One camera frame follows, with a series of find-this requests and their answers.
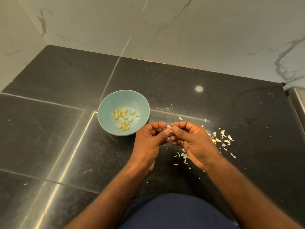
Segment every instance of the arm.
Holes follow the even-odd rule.
[[[163,122],[148,123],[135,138],[132,156],[103,192],[65,229],[115,228],[139,185],[152,171],[159,145],[169,142],[170,129]]]
[[[172,123],[173,145],[205,170],[242,228],[302,228],[277,208],[218,151],[205,129],[189,122]]]

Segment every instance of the bowl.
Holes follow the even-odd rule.
[[[119,117],[119,123],[116,123],[113,115],[115,110],[126,109],[126,115],[128,116],[128,125],[130,129],[123,131],[118,128],[119,124],[122,124],[122,117]],[[102,128],[116,136],[128,136],[136,133],[142,128],[148,121],[150,114],[150,108],[147,99],[138,92],[132,90],[120,90],[109,94],[103,99],[98,108],[97,118]]]

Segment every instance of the right hand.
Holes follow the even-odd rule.
[[[204,170],[210,161],[221,157],[203,127],[187,121],[175,122],[170,126],[174,134],[170,138],[173,145],[181,146],[198,168]]]

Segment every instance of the granite surface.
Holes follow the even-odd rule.
[[[113,70],[117,60],[49,45],[0,94],[1,228],[61,228],[122,169],[135,136],[109,135],[96,116],[100,100],[121,89],[147,98],[150,121],[180,115],[226,130],[234,142],[223,156],[305,225],[305,146],[280,84],[129,58]],[[207,175],[178,151],[161,146],[135,197],[189,194],[232,218]]]

